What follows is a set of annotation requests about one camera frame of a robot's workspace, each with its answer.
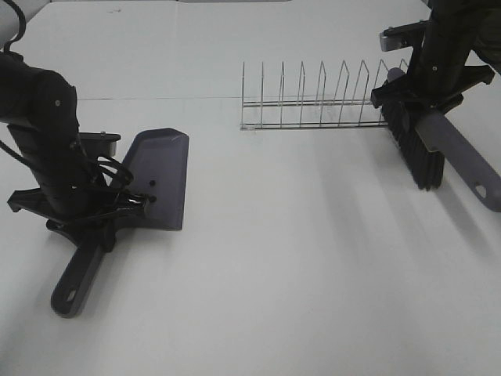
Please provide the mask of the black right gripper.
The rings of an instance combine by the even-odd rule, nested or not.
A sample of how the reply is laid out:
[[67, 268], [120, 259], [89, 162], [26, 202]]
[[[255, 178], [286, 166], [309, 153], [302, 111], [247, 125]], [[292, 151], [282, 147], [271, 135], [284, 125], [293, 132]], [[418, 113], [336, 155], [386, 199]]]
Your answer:
[[488, 65], [467, 66], [466, 61], [481, 29], [473, 20], [428, 20], [420, 48], [412, 48], [409, 67], [401, 76], [390, 70], [385, 83], [371, 92], [374, 108], [385, 103], [447, 110], [468, 89], [490, 84], [494, 70]]

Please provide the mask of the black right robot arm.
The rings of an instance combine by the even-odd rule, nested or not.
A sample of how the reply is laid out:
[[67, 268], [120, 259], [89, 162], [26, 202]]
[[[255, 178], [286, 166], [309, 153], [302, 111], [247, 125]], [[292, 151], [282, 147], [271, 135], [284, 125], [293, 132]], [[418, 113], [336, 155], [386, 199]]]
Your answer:
[[427, 20], [380, 33], [384, 51], [412, 48], [407, 71], [371, 93], [375, 107], [390, 102], [446, 113], [463, 93], [492, 82], [500, 71], [498, 1], [428, 1]]

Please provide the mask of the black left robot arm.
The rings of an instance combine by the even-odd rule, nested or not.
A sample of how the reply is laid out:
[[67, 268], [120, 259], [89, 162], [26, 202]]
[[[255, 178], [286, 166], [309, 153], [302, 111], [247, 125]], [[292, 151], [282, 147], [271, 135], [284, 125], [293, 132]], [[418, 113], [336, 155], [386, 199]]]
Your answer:
[[116, 242], [117, 220], [145, 217], [156, 196], [134, 193], [132, 172], [114, 159], [119, 135], [79, 131], [76, 88], [53, 70], [1, 54], [1, 120], [17, 145], [2, 149], [27, 166], [38, 187], [16, 190], [13, 212], [26, 210], [81, 245], [104, 252]]

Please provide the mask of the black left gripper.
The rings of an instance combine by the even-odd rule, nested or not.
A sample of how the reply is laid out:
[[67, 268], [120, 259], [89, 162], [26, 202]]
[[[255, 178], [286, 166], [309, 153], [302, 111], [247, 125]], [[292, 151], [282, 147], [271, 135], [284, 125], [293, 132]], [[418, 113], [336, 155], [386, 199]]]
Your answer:
[[32, 172], [38, 187], [16, 190], [8, 199], [13, 212], [25, 210], [47, 219], [47, 227], [81, 245], [93, 240], [102, 252], [116, 244], [116, 226], [104, 214], [145, 215], [147, 194], [119, 193], [106, 184], [105, 163], [113, 157], [88, 157], [79, 136], [59, 145], [44, 136], [15, 136], [19, 154], [11, 155]]

